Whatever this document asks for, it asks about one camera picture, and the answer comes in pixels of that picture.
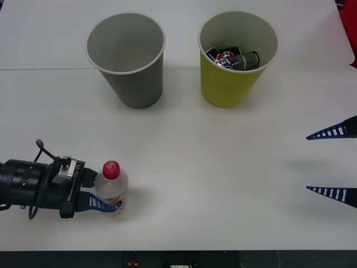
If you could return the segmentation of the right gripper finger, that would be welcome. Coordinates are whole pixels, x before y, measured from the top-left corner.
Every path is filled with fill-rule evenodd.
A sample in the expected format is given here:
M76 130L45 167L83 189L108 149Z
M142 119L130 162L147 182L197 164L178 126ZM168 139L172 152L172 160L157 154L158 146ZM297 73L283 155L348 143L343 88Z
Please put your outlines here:
M317 186L307 186L306 188L319 195L357 208L357 188L324 188Z
M324 128L306 137L307 140L338 139L338 138L356 138L357 116L353 116L343 122Z

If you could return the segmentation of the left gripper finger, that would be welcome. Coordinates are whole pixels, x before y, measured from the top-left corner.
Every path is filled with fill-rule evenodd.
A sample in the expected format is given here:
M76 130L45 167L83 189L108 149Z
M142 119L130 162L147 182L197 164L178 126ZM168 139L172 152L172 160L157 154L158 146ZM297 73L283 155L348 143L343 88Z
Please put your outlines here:
M85 168L82 175L82 187L93 188L98 173L92 169Z
M113 213L121 209L122 204L121 201L117 204L108 204L90 192L79 192L75 211L84 212L88 210L96 210L103 213Z

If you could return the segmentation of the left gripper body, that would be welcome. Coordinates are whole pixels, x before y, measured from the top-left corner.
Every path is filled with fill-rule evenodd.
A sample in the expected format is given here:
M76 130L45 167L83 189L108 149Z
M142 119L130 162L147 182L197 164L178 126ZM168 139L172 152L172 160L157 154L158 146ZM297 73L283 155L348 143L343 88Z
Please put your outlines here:
M68 219L74 216L84 164L85 162L79 160L61 160L59 170L51 179L60 196L59 213L61 218Z

